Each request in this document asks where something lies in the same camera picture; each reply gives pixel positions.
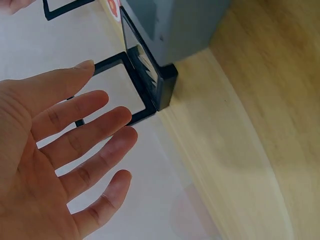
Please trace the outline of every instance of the finger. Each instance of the finger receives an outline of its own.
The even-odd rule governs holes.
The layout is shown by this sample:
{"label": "finger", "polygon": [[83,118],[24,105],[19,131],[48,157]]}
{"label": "finger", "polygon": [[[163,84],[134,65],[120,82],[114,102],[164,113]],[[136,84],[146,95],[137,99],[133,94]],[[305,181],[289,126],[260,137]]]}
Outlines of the finger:
{"label": "finger", "polygon": [[81,239],[105,225],[122,206],[131,178],[130,172],[118,171],[97,201],[72,215]]}
{"label": "finger", "polygon": [[36,0],[12,0],[9,6],[9,14],[15,14],[20,9],[28,7]]}
{"label": "finger", "polygon": [[93,76],[92,60],[74,68],[58,69],[19,81],[6,81],[2,90],[24,107],[32,118],[75,95]]}
{"label": "finger", "polygon": [[131,120],[125,107],[116,107],[92,122],[66,132],[52,143],[40,149],[58,169],[83,156],[101,140],[113,135]]}
{"label": "finger", "polygon": [[54,105],[32,120],[31,132],[36,142],[60,133],[71,123],[94,113],[107,104],[106,92],[97,90]]}
{"label": "finger", "polygon": [[136,144],[137,132],[129,126],[123,127],[94,156],[71,172],[60,176],[67,201],[95,185],[110,169],[117,165]]}

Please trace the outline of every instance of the black plastic frame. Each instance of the black plastic frame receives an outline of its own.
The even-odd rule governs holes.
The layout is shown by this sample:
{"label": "black plastic frame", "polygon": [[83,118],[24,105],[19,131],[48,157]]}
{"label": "black plastic frame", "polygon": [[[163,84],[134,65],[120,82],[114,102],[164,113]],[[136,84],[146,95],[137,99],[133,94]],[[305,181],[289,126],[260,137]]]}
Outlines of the black plastic frame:
{"label": "black plastic frame", "polygon": [[152,90],[148,88],[148,86],[146,86],[146,88],[149,92],[149,95],[151,96],[151,99],[154,103],[154,106],[156,107],[156,109],[158,111],[161,111],[162,109],[168,107],[170,104],[170,101],[171,101],[171,98],[172,98],[172,95],[174,92],[174,88],[176,85],[177,77],[178,77],[178,70],[176,69],[174,64],[169,64],[167,66],[159,66],[123,6],[120,6],[120,15],[121,15],[121,24],[122,24],[125,49],[127,51],[128,57],[131,60],[132,64],[135,67],[138,67],[139,63],[138,63],[138,61],[136,61],[135,59],[132,58],[132,56],[130,54],[130,49],[128,49],[124,21],[127,22],[131,31],[135,35],[136,39],[142,45],[147,57],[150,59],[151,64],[153,65],[153,67],[158,75],[156,93],[153,93]]}
{"label": "black plastic frame", "polygon": [[[108,69],[111,69],[119,64],[123,64],[125,67],[125,70],[127,71],[137,93],[139,94],[145,109],[142,111],[139,111],[132,115],[131,121],[127,124],[127,126],[132,126],[134,124],[137,124],[152,115],[154,115],[157,110],[155,108],[155,105],[151,101],[148,92],[146,91],[144,84],[142,83],[142,79],[137,74],[136,70],[132,66],[128,55],[125,51],[118,53],[117,55],[114,55],[112,57],[107,58],[106,60],[103,60],[101,62],[96,63],[95,70],[93,76],[96,76]],[[85,121],[83,119],[78,120],[75,122],[76,127],[80,127],[85,124]]]}
{"label": "black plastic frame", "polygon": [[72,11],[73,9],[77,9],[83,5],[92,3],[95,0],[75,0],[53,11],[50,11],[49,9],[48,0],[42,0],[42,1],[43,1],[43,10],[44,10],[45,18],[48,21],[50,21],[52,19],[59,17],[62,14]]}

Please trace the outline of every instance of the black bracket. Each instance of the black bracket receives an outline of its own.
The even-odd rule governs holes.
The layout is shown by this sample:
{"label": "black bracket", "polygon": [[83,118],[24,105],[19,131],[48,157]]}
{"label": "black bracket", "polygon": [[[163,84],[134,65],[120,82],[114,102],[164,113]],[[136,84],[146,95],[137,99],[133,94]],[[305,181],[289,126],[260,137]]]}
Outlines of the black bracket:
{"label": "black bracket", "polygon": [[50,11],[48,1],[43,0],[43,10],[45,18],[50,21],[52,19],[55,19],[56,17],[59,17],[62,14],[65,14],[67,12],[72,11],[73,9],[79,8],[83,5],[89,4],[91,2],[94,2],[95,0],[75,0],[73,2],[70,2],[62,7],[59,7],[53,11]]}
{"label": "black bracket", "polygon": [[110,68],[115,67],[116,65],[123,64],[125,67],[125,70],[127,71],[137,93],[139,94],[145,109],[142,111],[139,111],[132,115],[131,121],[127,124],[128,126],[132,126],[152,115],[154,115],[157,110],[155,108],[155,105],[151,101],[148,91],[146,90],[144,83],[142,82],[141,78],[139,77],[137,71],[132,66],[128,55],[125,51],[118,53],[117,55],[114,55],[112,57],[109,57],[106,60],[103,60],[101,62],[96,63],[95,71],[93,76],[102,73],[103,71],[106,71]]}

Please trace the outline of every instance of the hand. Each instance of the hand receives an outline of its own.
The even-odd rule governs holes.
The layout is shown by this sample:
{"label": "hand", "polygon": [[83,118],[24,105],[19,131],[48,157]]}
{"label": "hand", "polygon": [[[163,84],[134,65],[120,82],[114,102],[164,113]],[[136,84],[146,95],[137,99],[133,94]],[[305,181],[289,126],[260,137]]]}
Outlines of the hand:
{"label": "hand", "polygon": [[0,10],[10,15],[28,7],[36,0],[0,0]]}
{"label": "hand", "polygon": [[[131,181],[126,170],[117,172],[88,208],[75,214],[67,208],[136,143],[136,131],[124,127],[132,117],[127,108],[117,107],[43,148],[36,145],[107,104],[108,95],[101,90],[59,103],[76,94],[93,72],[93,62],[85,61],[75,68],[0,82],[1,240],[80,240],[122,205]],[[57,177],[56,169],[112,135],[97,154]]]}

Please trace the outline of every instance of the fingernail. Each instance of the fingernail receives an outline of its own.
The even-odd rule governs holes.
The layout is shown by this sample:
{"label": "fingernail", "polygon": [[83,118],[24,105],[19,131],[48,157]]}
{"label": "fingernail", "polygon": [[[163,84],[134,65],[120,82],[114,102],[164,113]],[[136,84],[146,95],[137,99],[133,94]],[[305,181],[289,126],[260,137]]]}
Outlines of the fingernail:
{"label": "fingernail", "polygon": [[78,65],[75,66],[77,69],[90,69],[92,66],[95,64],[93,60],[87,60],[79,63]]}

